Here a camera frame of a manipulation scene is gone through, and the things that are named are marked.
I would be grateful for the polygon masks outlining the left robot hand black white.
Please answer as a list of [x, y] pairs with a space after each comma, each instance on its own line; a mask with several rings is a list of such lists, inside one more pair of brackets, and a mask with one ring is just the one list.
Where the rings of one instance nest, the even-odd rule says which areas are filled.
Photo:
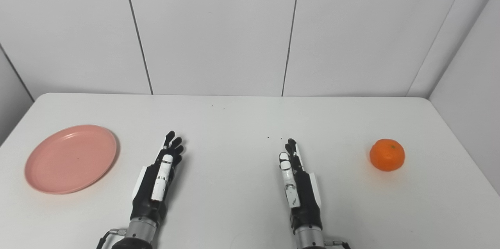
[[142, 179], [132, 200], [130, 219], [146, 217], [157, 224], [166, 217], [166, 195], [174, 179], [175, 169], [182, 161], [182, 138], [171, 130], [155, 162], [143, 170]]

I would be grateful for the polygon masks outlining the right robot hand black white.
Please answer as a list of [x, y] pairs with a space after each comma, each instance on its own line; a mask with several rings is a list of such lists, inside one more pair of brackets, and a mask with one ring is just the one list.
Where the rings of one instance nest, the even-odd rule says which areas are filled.
[[313, 173], [305, 171], [298, 143], [293, 138], [288, 139], [279, 161], [293, 232], [301, 227], [323, 229], [317, 180]]

